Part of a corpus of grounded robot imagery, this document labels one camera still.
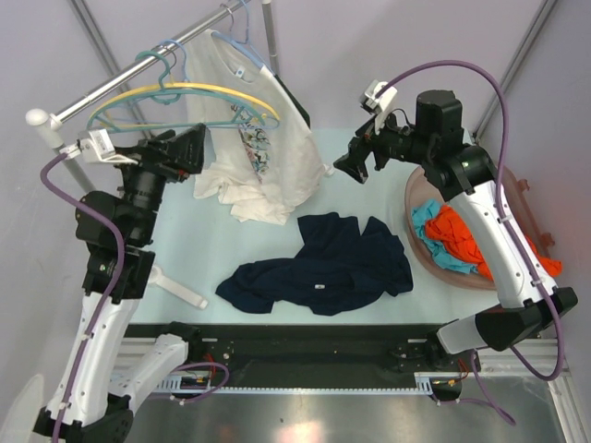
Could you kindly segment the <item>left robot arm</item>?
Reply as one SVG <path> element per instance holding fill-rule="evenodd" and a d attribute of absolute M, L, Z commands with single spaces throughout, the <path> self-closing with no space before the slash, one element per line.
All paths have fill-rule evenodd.
<path fill-rule="evenodd" d="M 72 200 L 76 236 L 89 251 L 82 313 L 66 371 L 40 410 L 35 433 L 53 442 L 121 442 L 139 406 L 165 377 L 179 366 L 191 369 L 202 362 L 199 329 L 173 322 L 121 382 L 111 379 L 154 265 L 149 245 L 164 189 L 201 172 L 206 134 L 206 126 L 198 124 L 118 148 L 98 129 L 72 145 L 56 145 L 58 162 L 82 156 L 113 165 L 122 185 L 117 195 L 91 191 Z"/>

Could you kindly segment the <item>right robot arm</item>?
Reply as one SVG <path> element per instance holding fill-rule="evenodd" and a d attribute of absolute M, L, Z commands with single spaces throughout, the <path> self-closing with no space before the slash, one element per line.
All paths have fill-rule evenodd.
<path fill-rule="evenodd" d="M 439 328 L 426 347 L 428 363 L 447 370 L 460 353 L 489 347 L 504 351 L 573 309 L 578 298 L 560 288 L 537 259 L 513 217 L 497 168 L 488 153 L 464 141 L 461 102 L 450 90 L 427 90 L 416 98 L 414 123 L 394 115 L 396 88 L 372 82 L 360 98 L 370 119 L 355 132 L 334 167 L 363 184 L 366 159 L 377 170 L 390 159 L 421 166 L 427 181 L 452 207 L 476 240 L 498 293 L 497 305 Z"/>

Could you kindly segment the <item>navy blue t-shirt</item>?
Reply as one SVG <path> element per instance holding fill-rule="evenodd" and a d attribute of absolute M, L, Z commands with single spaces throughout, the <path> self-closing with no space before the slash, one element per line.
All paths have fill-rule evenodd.
<path fill-rule="evenodd" d="M 383 221 L 371 216 L 361 229 L 357 217 L 330 212 L 297 223 L 303 246 L 294 257 L 243 264 L 215 293 L 249 314 L 285 301 L 331 317 L 414 289 L 404 246 Z"/>

